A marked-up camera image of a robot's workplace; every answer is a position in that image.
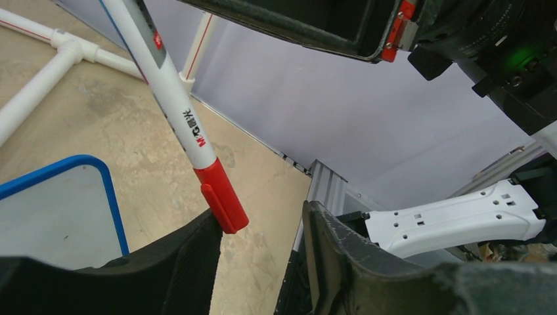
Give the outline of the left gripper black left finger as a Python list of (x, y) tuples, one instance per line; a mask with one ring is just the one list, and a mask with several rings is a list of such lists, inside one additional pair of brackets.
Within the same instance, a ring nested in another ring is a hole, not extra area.
[(208, 314), (223, 232), (211, 211), (99, 268), (1, 259), (2, 314)]

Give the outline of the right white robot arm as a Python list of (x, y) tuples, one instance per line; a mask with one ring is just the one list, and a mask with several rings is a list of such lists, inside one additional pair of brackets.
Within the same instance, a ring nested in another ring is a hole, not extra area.
[(316, 51), (393, 62), (428, 81), (457, 64), (548, 157), (487, 188), (371, 211), (371, 242), (400, 258), (467, 243), (556, 240), (555, 1), (193, 1), (241, 26)]

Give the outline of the blue framed whiteboard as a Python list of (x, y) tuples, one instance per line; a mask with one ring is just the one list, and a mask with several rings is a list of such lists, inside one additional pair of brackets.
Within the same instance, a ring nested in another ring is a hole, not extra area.
[(1, 258), (77, 270), (130, 252), (110, 170), (75, 155), (1, 184)]

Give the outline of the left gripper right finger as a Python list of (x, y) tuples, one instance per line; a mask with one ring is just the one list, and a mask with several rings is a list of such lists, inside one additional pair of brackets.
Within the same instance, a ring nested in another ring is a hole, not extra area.
[(276, 314), (555, 314), (556, 265), (445, 262), (424, 268), (347, 227), (317, 201), (302, 209)]

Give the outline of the white red marker pen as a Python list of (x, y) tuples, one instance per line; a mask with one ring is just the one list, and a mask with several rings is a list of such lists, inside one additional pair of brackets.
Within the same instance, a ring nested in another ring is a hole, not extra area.
[(101, 6), (150, 87), (200, 181), (202, 195), (226, 234), (249, 219), (216, 156), (144, 1), (101, 1)]

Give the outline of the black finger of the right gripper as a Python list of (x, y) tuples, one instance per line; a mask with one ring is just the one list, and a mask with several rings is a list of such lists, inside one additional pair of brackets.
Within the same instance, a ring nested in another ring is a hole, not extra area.
[(289, 43), (365, 62), (393, 62), (395, 39), (416, 1), (185, 0), (185, 3)]

